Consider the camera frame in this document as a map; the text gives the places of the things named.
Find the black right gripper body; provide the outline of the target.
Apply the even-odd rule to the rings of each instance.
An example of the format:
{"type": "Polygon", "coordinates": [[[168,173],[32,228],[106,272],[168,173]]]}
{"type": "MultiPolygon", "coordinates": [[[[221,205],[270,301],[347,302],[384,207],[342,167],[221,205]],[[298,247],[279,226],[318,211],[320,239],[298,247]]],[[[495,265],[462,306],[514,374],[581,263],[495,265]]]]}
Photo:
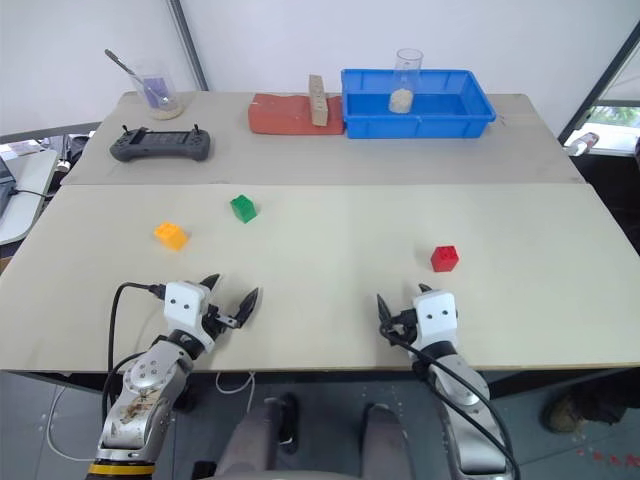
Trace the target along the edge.
{"type": "Polygon", "coordinates": [[[391,345],[411,345],[417,339],[417,314],[414,309],[401,311],[394,317],[393,326],[382,326],[381,335],[391,345]]]}

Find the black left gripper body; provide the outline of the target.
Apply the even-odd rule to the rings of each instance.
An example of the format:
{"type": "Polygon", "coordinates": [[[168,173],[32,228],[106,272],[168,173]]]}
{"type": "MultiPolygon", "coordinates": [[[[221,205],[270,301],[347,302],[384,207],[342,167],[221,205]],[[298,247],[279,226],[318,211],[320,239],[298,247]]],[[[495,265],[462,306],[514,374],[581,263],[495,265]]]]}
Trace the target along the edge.
{"type": "Polygon", "coordinates": [[[223,334],[228,329],[236,329],[238,321],[220,313],[219,307],[208,303],[202,317],[202,328],[207,334],[223,334]]]}

